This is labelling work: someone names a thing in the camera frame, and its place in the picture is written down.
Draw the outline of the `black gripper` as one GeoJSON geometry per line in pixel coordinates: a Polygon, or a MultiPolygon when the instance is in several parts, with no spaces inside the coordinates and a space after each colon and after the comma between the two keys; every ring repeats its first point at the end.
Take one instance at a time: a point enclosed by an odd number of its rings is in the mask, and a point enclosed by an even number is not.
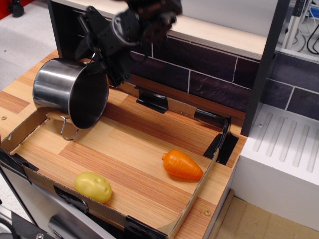
{"type": "Polygon", "coordinates": [[[114,87],[132,78],[130,70],[130,50],[116,35],[112,24],[107,21],[93,6],[86,8],[78,17],[85,37],[75,50],[75,59],[93,59],[87,63],[88,75],[103,73],[108,76],[114,87]]]}

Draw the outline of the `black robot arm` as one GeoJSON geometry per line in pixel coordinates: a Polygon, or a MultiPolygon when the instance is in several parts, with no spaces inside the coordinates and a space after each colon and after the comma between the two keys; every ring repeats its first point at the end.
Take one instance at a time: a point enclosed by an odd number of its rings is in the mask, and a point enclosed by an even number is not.
{"type": "Polygon", "coordinates": [[[115,87],[132,78],[131,49],[166,40],[176,17],[182,14],[179,0],[129,0],[127,5],[111,21],[93,6],[78,17],[85,37],[75,50],[75,59],[97,55],[88,67],[89,74],[106,73],[115,87]]]}

